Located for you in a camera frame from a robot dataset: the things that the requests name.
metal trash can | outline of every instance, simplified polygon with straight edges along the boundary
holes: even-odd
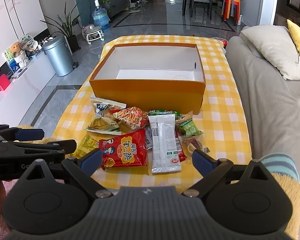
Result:
[[[70,48],[64,36],[57,36],[43,47],[44,53],[54,68],[58,77],[68,75],[78,66],[70,53]]]

small stool with wheels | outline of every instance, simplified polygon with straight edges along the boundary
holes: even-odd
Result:
[[[90,26],[90,28],[86,31],[86,35],[87,35],[87,42],[89,45],[91,45],[92,41],[95,41],[97,39],[100,39],[101,41],[105,40],[105,34],[103,33],[103,31],[101,30],[101,26],[97,26],[97,27],[93,27]]]

blue water bottle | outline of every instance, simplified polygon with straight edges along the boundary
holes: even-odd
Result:
[[[107,10],[105,8],[102,8],[99,4],[98,0],[95,0],[96,8],[92,13],[93,23],[95,27],[101,26],[102,30],[106,30],[110,27],[109,25],[109,17],[107,14]]]

green snack packet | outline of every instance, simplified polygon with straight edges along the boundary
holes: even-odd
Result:
[[[165,115],[165,114],[174,114],[176,116],[176,119],[179,118],[179,116],[180,116],[180,113],[178,111],[151,110],[148,112],[148,116]]]
[[[179,128],[186,132],[187,138],[190,136],[198,136],[202,134],[202,131],[198,130],[195,126],[192,118],[179,124]]]

yellow checkered tablecloth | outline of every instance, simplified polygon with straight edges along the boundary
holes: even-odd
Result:
[[[125,36],[107,43],[101,55],[115,45],[138,42],[179,42],[196,44],[200,53],[206,78],[201,113],[194,116],[198,129],[204,131],[206,145],[215,159],[227,158],[235,164],[248,164],[251,148],[241,99],[220,41],[188,36],[140,35]],[[84,128],[90,124],[94,112],[90,97],[94,93],[86,80],[72,102],[68,105],[53,134],[57,139],[75,139],[77,143],[87,134]],[[92,134],[95,139],[111,138]],[[124,167],[97,170],[93,178],[104,187],[119,189],[120,186],[149,187],[154,185],[190,185],[202,178],[191,161],[181,163],[182,171],[170,174],[152,175],[151,154],[148,166]]]

